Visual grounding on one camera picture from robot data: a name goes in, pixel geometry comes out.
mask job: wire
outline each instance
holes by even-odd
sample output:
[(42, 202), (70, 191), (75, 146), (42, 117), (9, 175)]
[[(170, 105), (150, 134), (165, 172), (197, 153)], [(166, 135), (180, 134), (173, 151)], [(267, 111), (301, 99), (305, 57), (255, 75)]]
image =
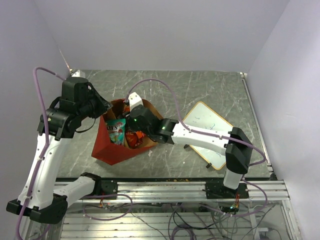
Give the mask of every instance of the wire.
[(215, 235), (213, 234), (213, 232), (209, 229), (209, 227), (207, 227), (206, 223), (201, 219), (201, 217), (196, 214), (195, 212), (193, 212), (193, 214), (202, 222), (203, 226), (208, 230), (209, 234), (212, 236), (212, 237), (215, 237)]
[(226, 220), (226, 236), (229, 237), (229, 231), (228, 231), (228, 223), (229, 223), (229, 218), (227, 218)]
[(204, 131), (198, 131), (198, 130), (193, 130), (193, 129), (190, 129), (184, 122), (183, 122), (183, 119), (181, 117), (181, 113), (179, 111), (179, 104), (178, 104), (178, 100), (177, 100), (177, 96), (175, 94), (175, 92), (169, 87), (169, 85), (162, 81), (162, 80), (159, 80), (159, 79), (155, 79), (155, 78), (147, 78), (147, 79), (143, 79), (143, 80), (140, 80), (138, 81), (137, 83), (135, 83), (129, 90), (128, 94), (126, 95), (125, 97), (125, 100), (124, 102), (127, 103), (128, 102), (128, 99), (129, 99), (129, 95), (131, 94), (132, 90), (139, 84), (143, 83), (143, 82), (146, 82), (146, 81), (155, 81), (155, 82), (159, 82), (163, 85), (166, 86), (166, 88), (171, 92), (172, 94), (172, 97), (173, 97), (173, 100), (174, 100), (174, 104), (175, 104), (175, 108), (176, 108), (176, 111), (177, 111), (177, 114), (178, 114), (178, 119), (179, 119), (179, 122), (181, 123), (181, 125), (187, 129), (189, 132), (193, 132), (193, 133), (196, 133), (196, 134), (203, 134), (203, 135), (207, 135), (207, 136), (212, 136), (212, 137), (216, 137), (216, 138), (222, 138), (222, 139), (227, 139), (227, 140), (231, 140), (233, 142), (236, 142), (236, 143), (240, 143), (240, 144), (243, 144), (249, 148), (252, 148), (254, 150), (256, 150), (258, 153), (260, 153), (263, 157), (263, 159), (261, 161), (257, 161), (257, 162), (254, 162), (254, 163), (251, 163), (249, 166), (254, 166), (254, 165), (258, 165), (258, 164), (262, 164), (264, 163), (267, 158), (266, 158), (266, 155), (264, 154), (263, 151), (261, 151), (259, 148), (257, 148), (256, 146), (253, 146), (252, 144), (250, 143), (247, 143), (245, 141), (242, 141), (242, 140), (239, 140), (239, 139), (236, 139), (236, 138), (233, 138), (233, 137), (229, 137), (229, 136), (223, 136), (223, 135), (218, 135), (218, 134), (214, 134), (214, 133), (210, 133), (210, 132), (204, 132)]
[(255, 205), (252, 209), (255, 209), (256, 207), (263, 207), (263, 205)]
[(271, 231), (276, 231), (279, 234), (280, 240), (282, 240), (281, 234), (277, 229), (269, 228)]
[(105, 209), (103, 206), (97, 206), (97, 205), (93, 205), (93, 204), (87, 204), (85, 205), (86, 207), (92, 207), (92, 208), (96, 208), (96, 209)]
[(236, 233), (238, 232), (238, 224), (237, 224), (236, 219), (237, 219), (237, 218), (235, 218), (235, 220), (234, 220), (234, 225), (233, 225), (232, 231), (229, 231), (229, 230), (228, 230), (228, 221), (229, 221), (229, 218), (227, 218), (227, 220), (226, 220), (226, 228), (223, 226), (223, 224), (222, 224), (221, 221), (219, 222), (219, 226), (220, 226), (220, 228), (222, 228), (223, 230), (225, 230), (225, 231), (227, 232), (227, 234), (236, 234)]
[(233, 223), (233, 227), (232, 227), (232, 233), (231, 233), (231, 237), (230, 237), (231, 239), (232, 239), (232, 236), (233, 236), (234, 234), (237, 234), (237, 232), (238, 232), (237, 220), (238, 220), (238, 218), (235, 218), (235, 219), (234, 219), (234, 223)]
[(245, 238), (245, 236), (247, 236), (251, 231), (254, 231), (253, 237), (255, 237), (256, 231), (257, 231), (257, 227), (259, 227), (260, 223), (262, 222), (262, 220), (265, 218), (265, 216), (267, 215), (267, 213), (269, 213), (276, 205), (271, 206), (268, 211), (266, 211), (266, 213), (262, 216), (262, 218), (260, 219), (259, 223), (256, 225), (256, 227), (251, 228), (244, 236), (243, 238), (241, 238), (241, 240), (243, 240)]
[(154, 229), (154, 230), (157, 230), (157, 231), (163, 236), (163, 238), (164, 238), (165, 240), (167, 240), (166, 236), (165, 236), (159, 229), (157, 229), (157, 228), (155, 228), (155, 227), (153, 227), (153, 226), (150, 226), (150, 225), (149, 225), (147, 222), (145, 222), (142, 218), (134, 215), (132, 212), (131, 212), (131, 214), (132, 214), (132, 216), (134, 216), (135, 218), (140, 219), (142, 222), (144, 222), (144, 224), (146, 224), (148, 227), (150, 227), (150, 228), (152, 228), (152, 229)]
[(221, 238), (221, 237), (210, 237), (210, 238), (208, 238), (207, 240), (212, 240), (212, 239), (215, 239), (215, 240), (217, 240), (217, 239), (232, 240), (231, 238), (229, 238), (229, 237), (227, 237), (227, 236), (222, 236), (222, 238)]
[(114, 217), (114, 218), (97, 218), (97, 217), (93, 217), (93, 216), (89, 216), (86, 214), (86, 207), (87, 205), (85, 205), (82, 209), (82, 212), (83, 212), (83, 216), (88, 218), (88, 219), (92, 219), (92, 220), (97, 220), (97, 221), (112, 221), (112, 220), (116, 220), (116, 219), (120, 219), (122, 217), (124, 217), (125, 215), (127, 215), (128, 213), (131, 212), (132, 210), (132, 207), (134, 205), (133, 201), (132, 201), (132, 198), (126, 194), (109, 194), (109, 195), (94, 195), (94, 196), (85, 196), (83, 197), (83, 199), (100, 199), (100, 198), (109, 198), (109, 197), (116, 197), (116, 196), (123, 196), (123, 197), (126, 197), (130, 200), (130, 207), (129, 209), (122, 215), (120, 216), (117, 216), (117, 217)]
[(92, 129), (92, 127), (95, 125), (95, 123), (96, 123), (96, 119), (94, 119), (93, 124), (91, 125), (91, 127), (87, 128), (85, 130), (80, 130), (80, 131), (75, 130), (75, 132), (78, 133), (78, 134), (85, 133), (85, 132), (89, 131), (90, 129)]
[(212, 223), (212, 224), (210, 224), (210, 225), (204, 225), (204, 227), (196, 227), (196, 226), (191, 226), (190, 224), (188, 224), (181, 216), (180, 216), (180, 214), (177, 212), (177, 210), (175, 210), (174, 212), (173, 212), (173, 216), (172, 216), (172, 218), (173, 218), (173, 222), (175, 223), (175, 225), (176, 226), (179, 226), (179, 224), (177, 224), (177, 222), (176, 222), (176, 220), (175, 220), (175, 214), (177, 214), (178, 216), (179, 216), (179, 218), (181, 219), (181, 221), (186, 225), (186, 229), (194, 229), (194, 230), (205, 230), (205, 229), (215, 229), (214, 227), (211, 227), (211, 226), (213, 226), (215, 223)]
[(222, 233), (222, 231), (219, 229), (219, 227), (217, 225), (217, 223), (219, 223), (219, 222), (216, 222), (215, 213), (213, 215), (211, 214), (211, 218), (212, 218), (213, 224), (215, 225), (216, 229), (218, 230), (220, 235), (224, 238), (225, 237), (224, 234)]
[[(29, 201), (31, 199), (31, 193), (32, 193), (32, 190), (33, 190), (33, 187), (35, 185), (35, 181), (36, 181), (36, 177), (37, 177), (37, 174), (38, 174), (38, 171), (39, 171), (39, 168), (40, 168), (40, 165), (42, 163), (42, 160), (45, 156), (45, 153), (49, 147), (49, 124), (48, 124), (48, 116), (47, 116), (47, 113), (46, 113), (46, 107), (45, 107), (45, 103), (44, 103), (44, 99), (42, 97), (42, 94), (41, 94), (41, 90), (40, 90), (40, 85), (39, 85), (39, 80), (38, 80), (38, 75), (37, 75), (37, 71), (38, 70), (43, 70), (47, 73), (50, 73), (54, 76), (56, 76), (57, 78), (61, 79), (62, 81), (66, 80), (65, 78), (63, 78), (62, 76), (60, 76), (59, 74), (49, 70), (49, 69), (46, 69), (44, 67), (35, 67), (33, 69), (33, 81), (34, 81), (34, 85), (35, 85), (35, 89), (36, 89), (36, 93), (37, 93), (37, 96), (38, 96), (38, 100), (40, 102), (40, 108), (41, 108), (41, 112), (42, 112), (42, 116), (43, 116), (43, 123), (44, 123), (44, 134), (45, 134), (45, 144), (43, 146), (43, 149), (41, 150), (41, 153), (39, 155), (39, 160), (36, 162), (35, 164), (35, 167), (34, 167), (34, 170), (33, 170), (33, 173), (32, 173), (32, 176), (31, 176), (31, 180), (30, 180), (30, 184), (29, 184), (29, 188), (28, 188), (28, 191), (26, 193), (26, 198), (24, 200), (24, 203), (22, 205), (22, 208), (20, 210), (20, 213), (19, 213), (19, 216), (18, 216), (18, 219), (17, 219), (17, 222), (16, 222), (16, 226), (15, 226), (15, 236), (17, 237), (18, 240), (23, 240), (23, 238), (21, 237), (20, 235), (20, 225), (21, 225), (21, 221), (22, 221), (22, 217), (25, 213), (25, 210), (26, 210), (26, 207), (27, 205), (29, 204)], [(50, 225), (48, 225), (48, 227), (44, 230), (44, 232), (37, 238), (33, 239), (33, 240), (40, 240), (42, 239), (46, 234), (47, 232), (49, 231), (50, 229)]]
[(188, 234), (190, 236), (190, 240), (197, 240), (197, 237), (196, 237), (194, 231), (192, 229), (188, 229), (188, 228), (184, 228), (184, 227), (185, 227), (185, 225), (183, 225), (183, 224), (179, 225), (179, 226), (176, 226), (172, 231), (170, 239), (174, 240), (175, 235), (177, 234), (177, 232), (179, 232), (180, 230), (185, 230), (185, 231), (188, 232)]
[(169, 237), (170, 240), (173, 240), (173, 238), (170, 235), (170, 223), (171, 223), (171, 219), (172, 219), (173, 215), (175, 214), (175, 212), (177, 211), (177, 209), (178, 208), (173, 210), (173, 212), (172, 212), (172, 214), (171, 214), (171, 216), (169, 218), (169, 222), (168, 222), (168, 237)]
[(244, 206), (246, 209), (249, 209), (249, 207), (247, 206), (247, 205), (245, 205), (243, 202), (239, 202), (242, 206)]

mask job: snack bag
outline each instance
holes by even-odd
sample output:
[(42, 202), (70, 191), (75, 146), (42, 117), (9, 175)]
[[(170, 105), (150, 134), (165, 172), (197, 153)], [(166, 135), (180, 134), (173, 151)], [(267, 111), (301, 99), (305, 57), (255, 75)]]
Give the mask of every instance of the snack bag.
[[(152, 113), (155, 114), (159, 119), (163, 119), (161, 114), (150, 102), (144, 99), (142, 101), (143, 105), (146, 108), (150, 109)], [(134, 148), (129, 147), (128, 141), (125, 137), (123, 145), (117, 145), (111, 142), (106, 122), (108, 122), (109, 120), (115, 120), (114, 123), (122, 121), (120, 119), (117, 119), (117, 116), (122, 115), (126, 107), (124, 99), (113, 100), (111, 103), (113, 107), (109, 109), (107, 113), (100, 116), (99, 128), (91, 155), (92, 157), (99, 159), (106, 164), (114, 165), (127, 159), (133, 158), (134, 156), (137, 156), (143, 152), (149, 151), (150, 148), (158, 144), (157, 142), (154, 142), (150, 138), (148, 138), (148, 136), (142, 137), (142, 144), (136, 147), (137, 143), (135, 143)]]
[(110, 141), (117, 145), (125, 143), (125, 119), (111, 119), (106, 121), (106, 129), (109, 132)]
[(130, 130), (125, 131), (125, 139), (129, 147), (135, 149), (143, 143), (143, 137), (146, 135), (142, 131), (132, 132)]

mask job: whiteboard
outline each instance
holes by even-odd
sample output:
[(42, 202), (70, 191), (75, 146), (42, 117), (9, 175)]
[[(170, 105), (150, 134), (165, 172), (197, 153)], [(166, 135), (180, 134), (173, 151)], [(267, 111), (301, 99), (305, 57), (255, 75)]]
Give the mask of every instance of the whiteboard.
[[(202, 101), (199, 101), (191, 109), (191, 111), (183, 119), (185, 124), (199, 127), (203, 129), (210, 129), (215, 131), (232, 131), (233, 126), (224, 120), (219, 114), (213, 111)], [(226, 164), (226, 157), (209, 149), (199, 146), (192, 146), (204, 160), (212, 164), (216, 170), (220, 170)]]

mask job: black bracket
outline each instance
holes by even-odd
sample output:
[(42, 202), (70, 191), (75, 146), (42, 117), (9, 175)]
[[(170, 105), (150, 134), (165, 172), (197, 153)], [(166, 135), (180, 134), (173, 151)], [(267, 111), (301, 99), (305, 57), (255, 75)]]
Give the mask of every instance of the black bracket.
[[(67, 212), (68, 202), (67, 196), (59, 196), (53, 194), (53, 200), (50, 206), (39, 210), (38, 207), (25, 208), (24, 216), (30, 217), (33, 220), (42, 224), (58, 224)], [(22, 209), (22, 205), (18, 199), (9, 201), (6, 206), (6, 211), (19, 215)]]
[(80, 176), (90, 178), (94, 181), (94, 188), (90, 195), (101, 194), (101, 177), (90, 172), (84, 172)]
[(208, 164), (205, 166), (207, 169), (210, 168), (212, 166), (211, 162), (208, 162)]
[[(49, 134), (56, 141), (72, 139), (89, 117), (96, 119), (107, 112), (112, 104), (99, 95), (94, 86), (85, 78), (68, 77), (62, 82), (61, 96), (57, 97), (46, 110)], [(39, 134), (45, 133), (44, 116), (40, 116)]]
[(131, 131), (142, 131), (154, 142), (174, 144), (173, 129), (178, 123), (175, 119), (159, 119), (149, 108), (138, 105), (125, 116), (125, 121)]
[[(113, 180), (103, 180), (101, 183), (102, 192), (104, 195), (111, 195), (118, 193), (118, 184)], [(117, 196), (104, 197), (105, 199), (115, 200)]]
[[(252, 144), (244, 131), (238, 127), (233, 127), (228, 133), (231, 138)], [(253, 149), (232, 140), (229, 140), (225, 147), (226, 168), (236, 174), (247, 174)]]
[(207, 199), (235, 199), (239, 194), (240, 199), (248, 199), (249, 193), (247, 184), (240, 183), (236, 190), (224, 187), (223, 180), (214, 180), (205, 183), (205, 194)]

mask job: floor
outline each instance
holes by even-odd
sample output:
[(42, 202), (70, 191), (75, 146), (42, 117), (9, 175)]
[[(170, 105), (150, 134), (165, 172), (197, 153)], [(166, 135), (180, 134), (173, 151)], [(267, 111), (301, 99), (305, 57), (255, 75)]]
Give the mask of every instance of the floor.
[[(235, 127), (243, 129), (251, 142), (262, 148), (258, 129), (239, 73), (217, 71), (136, 71), (136, 70), (85, 70), (85, 76), (106, 100), (124, 98), (129, 88), (145, 78), (167, 82), (176, 92), (182, 117), (199, 101), (204, 102)], [(166, 118), (177, 119), (171, 94), (155, 82), (144, 82), (135, 91), (150, 101)], [(86, 119), (83, 129), (91, 126)], [(61, 163), (58, 177), (78, 177), (90, 172), (112, 178), (190, 178), (223, 177), (226, 168), (206, 168), (206, 161), (192, 149), (182, 145), (159, 144), (149, 152), (124, 162), (108, 165), (91, 157), (96, 140), (98, 123), (85, 133), (76, 134)], [(261, 156), (253, 151), (251, 163)], [(247, 177), (269, 177), (266, 163), (252, 166)]]

